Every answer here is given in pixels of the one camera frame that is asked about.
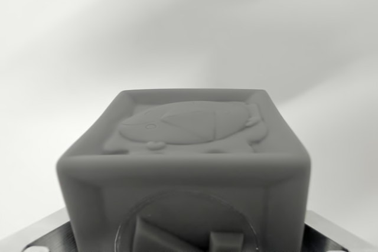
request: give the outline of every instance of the cube top face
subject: cube top face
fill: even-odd
[[[66,155],[305,156],[262,90],[123,91]]]

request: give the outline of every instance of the metal build plate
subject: metal build plate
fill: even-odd
[[[77,252],[66,209],[0,241],[1,252],[43,251],[30,249],[33,246],[47,247],[50,252]],[[378,249],[320,215],[307,211],[302,252],[326,251],[378,252]]]

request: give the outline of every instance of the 3d printed cube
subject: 3d printed cube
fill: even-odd
[[[79,252],[299,252],[309,156],[263,90],[123,91],[57,165]]]

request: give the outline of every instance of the fish eye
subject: fish eye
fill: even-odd
[[[156,124],[147,124],[146,129],[156,128]]]

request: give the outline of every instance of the white backdrop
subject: white backdrop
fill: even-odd
[[[0,0],[0,238],[63,207],[58,157],[121,90],[265,89],[308,208],[378,245],[378,0]]]

